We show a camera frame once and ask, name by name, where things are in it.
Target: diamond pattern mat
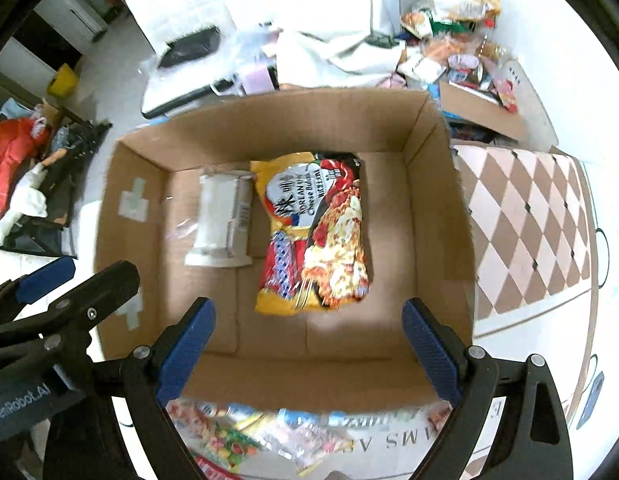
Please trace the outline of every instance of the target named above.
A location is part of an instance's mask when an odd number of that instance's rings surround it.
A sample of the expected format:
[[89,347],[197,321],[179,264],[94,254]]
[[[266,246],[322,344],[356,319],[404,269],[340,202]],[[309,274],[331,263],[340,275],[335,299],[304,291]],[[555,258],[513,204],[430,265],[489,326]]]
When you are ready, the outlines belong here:
[[590,280],[585,198],[572,158],[465,144],[452,154],[471,217],[476,319]]

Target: yellow food package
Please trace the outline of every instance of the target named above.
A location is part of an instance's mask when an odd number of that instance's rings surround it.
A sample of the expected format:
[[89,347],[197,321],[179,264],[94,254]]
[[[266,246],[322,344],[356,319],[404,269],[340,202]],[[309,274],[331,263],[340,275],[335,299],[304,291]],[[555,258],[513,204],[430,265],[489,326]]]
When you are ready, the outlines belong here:
[[303,152],[251,162],[271,221],[257,312],[292,316],[365,297],[360,167],[352,153]]

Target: cardboard piece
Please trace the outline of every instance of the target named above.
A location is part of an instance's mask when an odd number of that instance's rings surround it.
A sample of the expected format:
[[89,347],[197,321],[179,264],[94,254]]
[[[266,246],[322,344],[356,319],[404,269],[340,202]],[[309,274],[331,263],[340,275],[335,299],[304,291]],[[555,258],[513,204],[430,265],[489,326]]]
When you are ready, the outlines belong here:
[[502,106],[476,96],[447,81],[440,81],[441,108],[472,121],[510,139],[526,140],[528,128],[520,114],[512,114]]
[[[299,151],[349,151],[363,161],[363,230],[371,285],[360,303],[293,317],[254,313],[269,221],[254,200],[241,269],[186,267],[194,234],[170,237],[198,216],[203,171],[244,168]],[[144,180],[146,215],[118,214]],[[124,316],[98,327],[104,355],[151,344],[195,298],[216,306],[217,326],[184,395],[260,409],[373,412],[423,405],[435,394],[401,329],[419,296],[471,340],[475,268],[469,222],[443,118],[424,92],[320,89],[249,96],[128,134],[107,174],[96,270],[117,260],[141,275],[139,326]]]

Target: yellow bin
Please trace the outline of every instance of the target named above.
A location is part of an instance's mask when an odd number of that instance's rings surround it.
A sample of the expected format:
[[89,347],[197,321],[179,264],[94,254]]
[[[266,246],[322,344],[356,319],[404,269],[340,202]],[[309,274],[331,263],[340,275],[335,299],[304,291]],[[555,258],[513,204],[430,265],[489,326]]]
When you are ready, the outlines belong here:
[[77,84],[78,76],[67,63],[63,63],[63,66],[56,73],[56,77],[47,86],[47,92],[62,99],[74,92]]

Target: blue rubber pad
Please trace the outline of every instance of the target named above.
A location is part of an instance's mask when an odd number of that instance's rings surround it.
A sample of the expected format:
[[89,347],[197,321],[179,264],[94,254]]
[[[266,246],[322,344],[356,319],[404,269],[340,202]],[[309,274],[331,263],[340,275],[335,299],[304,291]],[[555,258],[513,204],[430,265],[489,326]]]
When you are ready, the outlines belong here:
[[74,277],[76,267],[69,256],[58,258],[45,267],[25,276],[14,296],[19,303],[32,304]]
[[181,339],[163,362],[158,373],[156,400],[165,407],[168,400],[180,397],[196,362],[216,326],[216,311],[211,300],[205,301],[184,330]]
[[411,301],[403,307],[402,319],[403,332],[436,394],[456,407],[461,400],[461,390],[454,362]]

